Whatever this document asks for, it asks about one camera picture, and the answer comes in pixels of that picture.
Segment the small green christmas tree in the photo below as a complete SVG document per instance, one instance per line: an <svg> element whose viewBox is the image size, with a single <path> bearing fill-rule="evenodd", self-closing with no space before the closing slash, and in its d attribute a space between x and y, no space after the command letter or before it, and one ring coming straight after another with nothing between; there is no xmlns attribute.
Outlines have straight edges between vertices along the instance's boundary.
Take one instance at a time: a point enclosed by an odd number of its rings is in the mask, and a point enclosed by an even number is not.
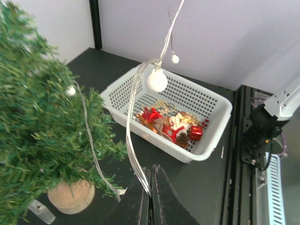
<svg viewBox="0 0 300 225"><path fill-rule="evenodd" d="M112 117L99 92L78 88L58 50L33 18L0 3L0 222L15 225L29 204L58 184L87 181L116 197L95 160L127 156L115 142Z"/></svg>

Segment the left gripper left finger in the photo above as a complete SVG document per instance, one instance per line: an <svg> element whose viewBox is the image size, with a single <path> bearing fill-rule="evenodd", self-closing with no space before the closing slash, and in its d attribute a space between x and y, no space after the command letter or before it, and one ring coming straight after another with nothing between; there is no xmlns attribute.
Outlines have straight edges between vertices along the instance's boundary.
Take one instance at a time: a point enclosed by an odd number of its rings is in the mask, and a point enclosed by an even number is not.
<svg viewBox="0 0 300 225"><path fill-rule="evenodd" d="M115 209L102 225L148 225L150 200L140 181L134 178Z"/></svg>

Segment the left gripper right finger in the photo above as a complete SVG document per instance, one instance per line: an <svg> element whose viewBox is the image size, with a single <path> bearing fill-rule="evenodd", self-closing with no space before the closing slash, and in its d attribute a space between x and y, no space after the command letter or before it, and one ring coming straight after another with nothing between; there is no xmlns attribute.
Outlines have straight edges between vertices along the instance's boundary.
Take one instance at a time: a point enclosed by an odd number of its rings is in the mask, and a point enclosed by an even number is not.
<svg viewBox="0 0 300 225"><path fill-rule="evenodd" d="M184 207L164 169L151 169L152 223L154 225L197 225L198 221Z"/></svg>

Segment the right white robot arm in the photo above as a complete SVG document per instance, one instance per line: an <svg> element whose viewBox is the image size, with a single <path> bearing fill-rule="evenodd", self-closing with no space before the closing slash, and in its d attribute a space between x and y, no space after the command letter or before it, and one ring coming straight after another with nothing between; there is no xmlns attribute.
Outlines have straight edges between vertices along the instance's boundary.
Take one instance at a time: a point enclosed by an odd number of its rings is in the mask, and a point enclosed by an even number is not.
<svg viewBox="0 0 300 225"><path fill-rule="evenodd" d="M245 163L265 171L273 154L273 139L282 133L300 106L300 76L286 84L280 92L265 99L250 114L251 126L243 134L243 147L250 155Z"/></svg>

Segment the white plastic basket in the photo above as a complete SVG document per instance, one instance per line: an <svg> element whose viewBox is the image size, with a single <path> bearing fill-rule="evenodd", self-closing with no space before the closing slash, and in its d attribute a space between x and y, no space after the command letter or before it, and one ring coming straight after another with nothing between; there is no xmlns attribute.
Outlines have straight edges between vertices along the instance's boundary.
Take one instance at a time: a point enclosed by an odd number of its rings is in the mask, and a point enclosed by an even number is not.
<svg viewBox="0 0 300 225"><path fill-rule="evenodd" d="M140 79L133 114L140 113L146 106L155 108L163 116L173 116L180 111L187 112L199 120L203 126L203 135L197 142L189 141L188 147L183 149L150 131L135 116L132 117L130 130L183 163L206 160L222 137L231 117L232 103L227 98L167 70L164 71L168 80L166 89L155 93L147 84L153 68L153 65L149 65Z"/></svg>

